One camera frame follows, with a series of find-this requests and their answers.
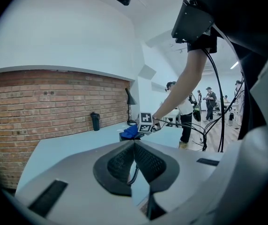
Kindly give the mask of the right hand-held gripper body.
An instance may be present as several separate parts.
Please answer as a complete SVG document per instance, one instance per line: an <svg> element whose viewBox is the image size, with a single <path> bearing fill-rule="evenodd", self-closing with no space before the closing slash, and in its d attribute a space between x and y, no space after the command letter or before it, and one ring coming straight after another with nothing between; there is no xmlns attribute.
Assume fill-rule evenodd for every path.
<svg viewBox="0 0 268 225"><path fill-rule="evenodd" d="M138 114L136 125L140 134L150 134L161 129L160 123L154 124L152 114L148 112L140 112Z"/></svg>

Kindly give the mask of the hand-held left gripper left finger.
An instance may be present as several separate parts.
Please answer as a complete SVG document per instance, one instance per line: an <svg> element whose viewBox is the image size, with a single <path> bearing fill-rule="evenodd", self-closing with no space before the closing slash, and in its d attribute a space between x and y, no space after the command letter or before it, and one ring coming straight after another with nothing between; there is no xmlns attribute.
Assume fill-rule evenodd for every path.
<svg viewBox="0 0 268 225"><path fill-rule="evenodd" d="M68 156L26 183L15 198L39 225L148 223L127 185L133 146L123 141Z"/></svg>

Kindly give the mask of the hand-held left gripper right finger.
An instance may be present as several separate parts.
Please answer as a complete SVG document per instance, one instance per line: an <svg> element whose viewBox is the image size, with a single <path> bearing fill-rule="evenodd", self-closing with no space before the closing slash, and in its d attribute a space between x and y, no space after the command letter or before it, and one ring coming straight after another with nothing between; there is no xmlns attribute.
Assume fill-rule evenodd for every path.
<svg viewBox="0 0 268 225"><path fill-rule="evenodd" d="M157 221L212 221L215 195L208 179L221 157L135 141L135 162L149 183L151 216Z"/></svg>

